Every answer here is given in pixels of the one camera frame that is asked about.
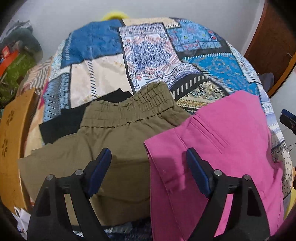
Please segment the green patterned storage bag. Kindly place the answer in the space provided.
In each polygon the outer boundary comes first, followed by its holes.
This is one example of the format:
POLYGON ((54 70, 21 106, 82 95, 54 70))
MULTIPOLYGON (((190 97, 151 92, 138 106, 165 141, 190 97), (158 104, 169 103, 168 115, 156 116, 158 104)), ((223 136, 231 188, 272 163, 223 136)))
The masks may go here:
POLYGON ((1 75, 1 105, 7 105, 16 95, 20 82, 27 71, 36 65, 33 56, 28 52, 18 54, 15 60, 1 75))

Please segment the black garment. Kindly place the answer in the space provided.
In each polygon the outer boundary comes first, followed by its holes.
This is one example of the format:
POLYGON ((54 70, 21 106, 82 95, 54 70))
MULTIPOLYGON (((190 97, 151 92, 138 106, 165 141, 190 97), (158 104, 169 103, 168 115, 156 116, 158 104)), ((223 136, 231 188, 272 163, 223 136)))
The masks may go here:
POLYGON ((86 108, 94 101, 119 103, 132 97, 129 91, 120 88, 91 102, 71 109, 61 109, 61 114, 39 125, 44 144, 53 144, 59 138, 77 133, 86 108))

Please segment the crumpled white paper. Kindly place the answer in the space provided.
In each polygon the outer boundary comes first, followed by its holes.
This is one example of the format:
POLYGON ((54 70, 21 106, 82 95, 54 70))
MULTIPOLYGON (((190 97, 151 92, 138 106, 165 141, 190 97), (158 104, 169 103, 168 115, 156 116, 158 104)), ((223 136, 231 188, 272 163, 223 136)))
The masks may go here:
POLYGON ((14 206, 14 212, 12 212, 12 215, 17 221, 18 232, 25 240, 27 240, 28 226, 31 215, 24 209, 19 209, 16 206, 14 206))

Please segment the blue patchwork quilt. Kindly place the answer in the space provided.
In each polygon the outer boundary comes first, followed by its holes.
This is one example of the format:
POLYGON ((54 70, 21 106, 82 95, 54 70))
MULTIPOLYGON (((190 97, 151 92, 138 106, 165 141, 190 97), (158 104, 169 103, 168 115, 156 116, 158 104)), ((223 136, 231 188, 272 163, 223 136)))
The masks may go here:
MULTIPOLYGON (((56 52, 41 96, 41 123, 60 115, 61 109, 81 106, 119 88, 133 96, 153 82, 165 83, 189 117, 240 90, 258 96, 271 133, 273 161, 283 167, 285 214, 292 188, 292 161, 271 101, 245 57, 217 33, 193 21, 109 20, 91 22, 70 33, 56 52)), ((154 240, 150 194, 149 182, 148 217, 102 225, 110 239, 154 240)))

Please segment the olive green pants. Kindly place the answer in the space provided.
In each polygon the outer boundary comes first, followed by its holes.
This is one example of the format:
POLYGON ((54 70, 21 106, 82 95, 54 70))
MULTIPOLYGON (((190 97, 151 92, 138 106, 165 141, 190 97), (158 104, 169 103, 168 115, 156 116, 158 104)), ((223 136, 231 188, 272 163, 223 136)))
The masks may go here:
POLYGON ((23 184, 36 199, 47 175, 70 176, 108 148, 111 164, 90 199, 97 218, 103 226, 115 226, 148 217, 150 174, 144 141, 188 117, 163 82, 150 83, 120 103, 94 101, 86 108, 77 133, 19 160, 23 184))

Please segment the orange box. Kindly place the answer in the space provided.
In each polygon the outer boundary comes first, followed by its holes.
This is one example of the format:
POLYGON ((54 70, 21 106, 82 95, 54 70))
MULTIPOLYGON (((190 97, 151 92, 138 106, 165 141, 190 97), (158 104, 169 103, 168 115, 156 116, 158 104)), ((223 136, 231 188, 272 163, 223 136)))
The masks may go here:
POLYGON ((16 59, 19 54, 18 50, 10 50, 8 46, 5 46, 1 52, 3 60, 0 66, 0 76, 4 74, 8 66, 16 59))

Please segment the wooden bedside board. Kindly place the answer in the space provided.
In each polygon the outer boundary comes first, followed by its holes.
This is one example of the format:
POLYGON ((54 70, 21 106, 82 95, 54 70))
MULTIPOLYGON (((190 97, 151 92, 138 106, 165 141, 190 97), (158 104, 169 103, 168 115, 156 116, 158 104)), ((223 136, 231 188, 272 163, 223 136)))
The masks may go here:
POLYGON ((29 196, 20 178, 18 160, 24 154, 25 140, 37 102, 35 89, 30 89, 10 102, 1 118, 1 200, 12 213, 15 213, 15 207, 30 209, 29 196))

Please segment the yellow fuzzy pillow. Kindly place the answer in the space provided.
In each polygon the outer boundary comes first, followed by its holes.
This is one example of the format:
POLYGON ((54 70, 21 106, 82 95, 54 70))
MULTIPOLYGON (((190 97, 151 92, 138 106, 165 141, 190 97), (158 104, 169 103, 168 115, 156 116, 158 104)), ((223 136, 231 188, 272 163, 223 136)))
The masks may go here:
POLYGON ((103 16, 102 21, 122 20, 122 19, 128 19, 128 18, 129 16, 122 11, 110 11, 103 16))

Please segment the pink pants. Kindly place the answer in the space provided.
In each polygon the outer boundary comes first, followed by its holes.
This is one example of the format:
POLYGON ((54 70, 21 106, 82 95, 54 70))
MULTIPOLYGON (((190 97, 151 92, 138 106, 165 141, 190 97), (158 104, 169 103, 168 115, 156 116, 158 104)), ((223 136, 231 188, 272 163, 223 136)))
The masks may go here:
POLYGON ((283 167, 271 155, 271 133, 259 97, 237 91, 200 108, 180 126, 144 142, 150 163, 154 240, 187 240, 207 204, 186 162, 186 151, 228 176, 253 179, 269 228, 283 222, 283 167))

